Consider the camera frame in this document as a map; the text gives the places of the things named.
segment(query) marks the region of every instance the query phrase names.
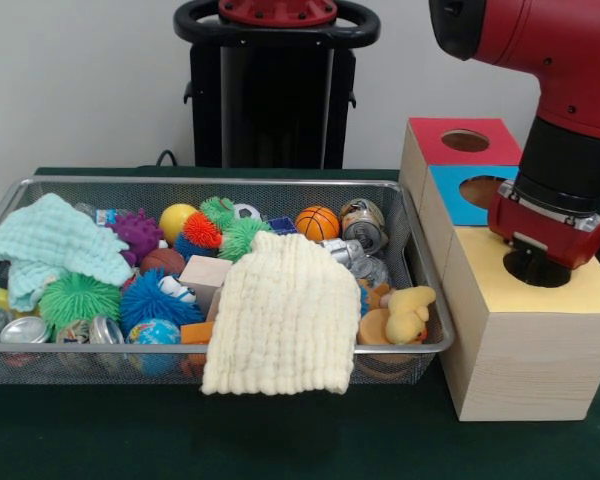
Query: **green table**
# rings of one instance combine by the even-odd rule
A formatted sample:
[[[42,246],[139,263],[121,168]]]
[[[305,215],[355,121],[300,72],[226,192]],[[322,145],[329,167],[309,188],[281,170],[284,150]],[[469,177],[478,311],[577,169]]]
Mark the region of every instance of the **green table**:
[[[38,174],[395,179],[395,171]],[[0,479],[600,479],[600,390],[574,423],[467,424],[439,362],[413,387],[205,397],[195,387],[0,387]]]

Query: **green spiky ball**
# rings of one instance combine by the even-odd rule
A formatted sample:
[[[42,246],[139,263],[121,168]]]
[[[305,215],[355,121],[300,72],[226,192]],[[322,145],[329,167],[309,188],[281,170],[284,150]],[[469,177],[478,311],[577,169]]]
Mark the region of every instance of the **green spiky ball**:
[[[200,205],[200,210],[221,232],[236,223],[233,202],[228,198],[211,197]]]
[[[56,331],[96,315],[120,318],[120,290],[92,277],[72,273],[49,285],[40,299],[40,316]]]
[[[268,223],[251,217],[241,218],[225,232],[218,257],[237,262],[243,255],[251,252],[251,242],[256,233],[271,231],[273,230]]]

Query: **cloth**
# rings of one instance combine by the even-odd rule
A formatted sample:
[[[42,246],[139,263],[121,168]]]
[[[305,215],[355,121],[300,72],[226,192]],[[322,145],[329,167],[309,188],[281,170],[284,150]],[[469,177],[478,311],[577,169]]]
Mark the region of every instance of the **cloth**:
[[[33,310],[45,287],[69,272],[122,286],[132,272],[119,252],[128,248],[58,195],[46,194],[0,224],[0,261],[11,262],[9,305]]]
[[[259,232],[227,274],[202,392],[344,393],[353,370],[360,288],[303,235]]]

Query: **metal basket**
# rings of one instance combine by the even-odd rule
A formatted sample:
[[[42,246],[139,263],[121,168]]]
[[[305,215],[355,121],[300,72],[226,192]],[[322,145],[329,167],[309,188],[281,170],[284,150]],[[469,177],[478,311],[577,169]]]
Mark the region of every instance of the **metal basket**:
[[[454,330],[413,202],[388,181],[241,180],[195,178],[32,177],[12,186],[0,203],[0,222],[11,211],[46,193],[98,208],[144,208],[159,217],[174,203],[200,204],[219,195],[257,206],[269,218],[294,217],[308,205],[334,211],[357,197],[376,203],[387,220],[390,241],[381,252],[398,288],[430,285],[438,295],[423,345],[356,346],[352,383],[416,383],[436,353],[447,349]],[[0,286],[8,266],[0,263]],[[181,384],[199,383],[206,346],[1,344],[0,384]],[[153,376],[147,365],[169,372]]]

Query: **orange spiky ball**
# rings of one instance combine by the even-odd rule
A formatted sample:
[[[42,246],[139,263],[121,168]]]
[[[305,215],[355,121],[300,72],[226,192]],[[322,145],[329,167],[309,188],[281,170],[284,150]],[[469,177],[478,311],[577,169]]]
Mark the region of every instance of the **orange spiky ball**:
[[[220,248],[222,244],[222,234],[202,212],[196,212],[187,218],[182,233],[187,240],[199,247]]]

